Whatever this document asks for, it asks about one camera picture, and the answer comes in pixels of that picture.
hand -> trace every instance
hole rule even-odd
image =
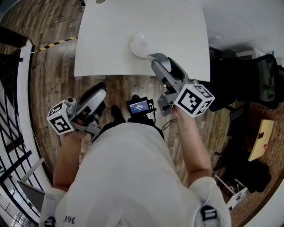
[[[76,119],[76,124],[78,125],[83,125],[84,124],[84,121],[82,120],[79,120],[79,119]],[[75,140],[82,140],[85,136],[86,136],[87,133],[85,132],[76,132],[76,131],[72,131],[72,132],[69,132],[69,133],[66,133],[64,135],[64,137],[69,137],[71,139],[75,139]]]
[[[177,120],[177,126],[180,131],[186,131],[190,127],[196,127],[196,123],[194,118],[189,116],[186,112],[180,109],[177,106],[174,106],[172,109],[172,114],[174,118]]]
[[[180,109],[177,106],[173,107],[172,114],[177,121],[184,121],[184,120],[194,121],[194,118],[189,116],[186,112],[184,112],[182,109]]]

black office chair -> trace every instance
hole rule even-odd
[[[236,100],[276,109],[284,101],[284,77],[280,78],[279,71],[273,55],[253,60],[215,59],[210,62],[210,82],[200,83],[215,96],[209,107],[211,111],[225,108]]]

white table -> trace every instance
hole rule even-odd
[[[158,52],[189,75],[210,80],[203,11],[182,0],[88,0],[79,31],[75,77],[154,75],[150,62],[134,56],[129,39],[139,32],[154,37]]]

black railing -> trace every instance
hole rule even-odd
[[[14,47],[22,47],[25,45],[27,38],[17,34],[13,31],[0,27],[0,43],[4,43],[6,45],[11,45]],[[7,186],[5,185],[5,181],[8,179],[11,181],[13,188],[15,191],[20,195],[23,201],[28,205],[30,210],[39,217],[39,214],[36,210],[33,209],[31,203],[23,196],[22,191],[20,188],[15,184],[13,181],[13,177],[11,176],[12,173],[15,173],[16,176],[21,180],[20,174],[17,171],[17,167],[20,167],[24,174],[27,173],[29,169],[25,169],[23,162],[27,161],[29,168],[31,168],[30,161],[28,157],[31,155],[31,151],[26,151],[24,145],[24,139],[22,133],[19,128],[18,122],[18,105],[17,105],[17,76],[18,76],[18,66],[19,62],[22,59],[19,56],[20,51],[17,50],[9,55],[7,54],[0,54],[0,81],[3,85],[3,92],[4,92],[4,102],[0,102],[0,109],[4,113],[0,113],[0,136],[5,148],[5,152],[8,156],[10,163],[4,163],[3,158],[0,156],[0,163],[4,169],[2,176],[0,176],[0,186],[6,192],[9,199],[14,203],[15,207],[21,212],[21,217],[30,220],[35,226],[38,226],[38,223],[30,217],[30,215],[21,207],[20,204],[14,199],[13,195],[8,190]],[[7,144],[5,141],[5,137],[11,142]],[[13,163],[10,152],[14,151],[17,157],[17,161]],[[43,190],[42,186],[40,185],[35,173],[32,174],[36,184],[40,189]],[[28,179],[28,182],[31,186],[33,186],[32,181]]]

wooden floor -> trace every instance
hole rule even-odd
[[[35,48],[39,48],[70,36],[78,36],[82,15],[83,11],[78,0],[22,0],[5,15],[0,24],[30,38]],[[45,157],[46,165],[51,169],[50,176],[52,176],[58,156],[60,139],[47,123],[46,117],[49,109],[68,96],[79,97],[99,81],[95,77],[75,79],[76,45],[77,40],[72,40],[38,52],[34,54],[32,62],[33,122],[42,156]],[[118,105],[124,117],[128,118],[126,101],[130,100],[133,94],[154,99],[157,107],[156,101],[163,91],[158,80],[148,76],[107,76],[106,84],[107,109],[101,119],[101,126],[111,122],[109,108],[112,105]],[[156,115],[156,126],[159,128],[171,119],[170,117],[162,118],[159,110]],[[214,167],[218,159],[214,152],[221,152],[229,140],[226,136],[229,111],[223,109],[210,112],[208,110],[204,115],[196,118],[196,121]],[[164,134],[177,174],[186,184],[187,175],[176,125],[171,124]],[[254,206],[250,205],[248,210],[244,208],[246,202],[241,208],[233,210],[231,214],[233,226],[242,226],[248,221],[262,201],[263,199]]]

